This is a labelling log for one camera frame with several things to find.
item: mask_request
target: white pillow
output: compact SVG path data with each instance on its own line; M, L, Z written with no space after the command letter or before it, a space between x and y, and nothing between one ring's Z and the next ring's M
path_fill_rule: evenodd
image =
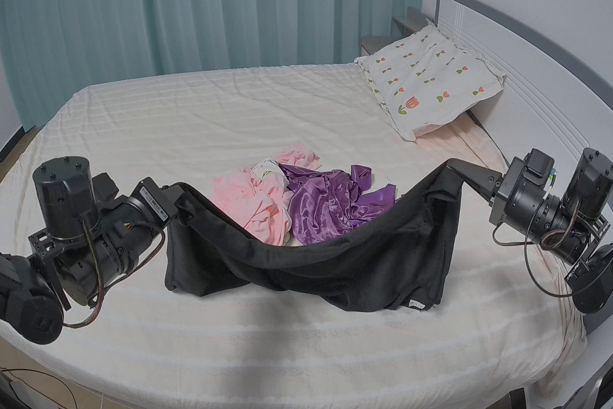
M356 62L395 129L410 141L503 88L503 72L431 25Z

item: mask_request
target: black garment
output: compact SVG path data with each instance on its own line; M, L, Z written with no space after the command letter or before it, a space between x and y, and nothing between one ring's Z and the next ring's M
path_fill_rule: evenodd
M169 224L166 288L203 296L251 282L319 295L343 310L429 309L443 295L462 183L443 164L385 214L302 247L258 241L180 183L186 193L177 203L179 219Z

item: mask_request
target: mattress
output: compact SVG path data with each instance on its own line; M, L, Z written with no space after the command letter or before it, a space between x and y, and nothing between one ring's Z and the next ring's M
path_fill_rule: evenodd
M315 150L321 169L370 166L373 189L394 183L399 193L451 157L504 170L466 115L403 141L353 64L101 84L75 94L0 185L3 252L28 255L27 236L43 227L31 175L44 160L85 156L124 194L148 175L207 194L214 177L295 141ZM443 300L428 312L344 312L254 285L174 293L161 253L111 290L91 326L47 346L5 323L0 335L75 382L147 408L484 408L537 380L553 395L586 343L582 320L569 299L537 290L521 248L494 245L487 203L464 189ZM529 257L547 289L565 291L553 255ZM75 304L67 321L88 312Z

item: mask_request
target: purple satin cloth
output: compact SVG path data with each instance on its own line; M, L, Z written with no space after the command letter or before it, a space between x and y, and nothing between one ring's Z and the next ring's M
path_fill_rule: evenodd
M394 204L396 187L362 194L372 186L372 170L351 166L325 173L279 164L294 192L289 202L292 233L302 244L313 244L346 234L388 211Z

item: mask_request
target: floor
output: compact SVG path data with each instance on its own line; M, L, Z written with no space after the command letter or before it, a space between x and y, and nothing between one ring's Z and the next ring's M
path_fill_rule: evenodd
M4 179L4 176L12 168L13 164L17 162L19 156L26 150L27 146L36 136L37 130L30 130L19 141L19 144L15 146L13 151L3 162L0 162L0 182ZM36 363L31 358L28 358L25 354L17 350L14 346L8 344L4 339L0 337L0 367L1 368L30 368L33 370L40 370L41 372L53 374L50 370L47 370L42 365ZM36 374L32 372L14 372L12 378L20 378L28 385L32 386L35 390L38 390L48 398L55 401L56 404L63 406L66 409L74 409L74 402L72 396L66 390L60 382L57 380L45 376L42 374ZM125 409L126 407L131 409L142 409L138 406L122 402L110 396L106 396L95 390L87 389L81 385L75 384L68 380L62 379L68 387L72 390L75 399L77 401L77 409ZM511 400L509 396L505 396L495 404L491 405L488 409L511 409Z

